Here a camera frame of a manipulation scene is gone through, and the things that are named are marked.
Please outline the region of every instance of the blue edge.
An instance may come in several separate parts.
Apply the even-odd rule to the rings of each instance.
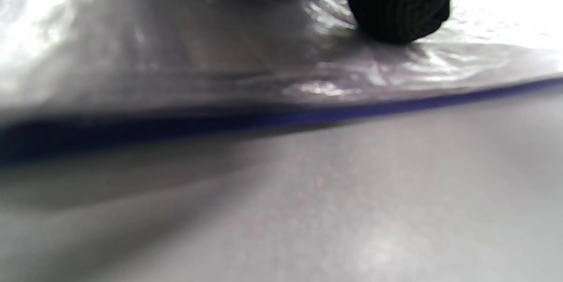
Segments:
[[[529,93],[539,89],[563,87],[562,84],[563,79],[545,80],[465,95],[450,95],[371,106],[291,111],[282,114],[257,113],[228,117],[159,118],[124,121],[104,126],[28,122],[0,132],[0,166],[156,140],[256,129],[322,125],[356,118],[475,103],[482,100]]]

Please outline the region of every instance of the silver reflective sheet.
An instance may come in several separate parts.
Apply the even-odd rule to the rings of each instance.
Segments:
[[[342,106],[561,76],[559,0],[453,0],[407,48],[346,0],[0,0],[0,118]]]

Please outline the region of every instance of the plastic sheet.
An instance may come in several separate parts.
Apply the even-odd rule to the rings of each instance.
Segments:
[[[346,0],[1,0],[0,120],[213,114],[460,94],[561,76],[559,0],[453,0],[407,48]]]

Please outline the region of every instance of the gray floor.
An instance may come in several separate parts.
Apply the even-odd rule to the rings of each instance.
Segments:
[[[563,95],[1,171],[2,282],[559,282]]]

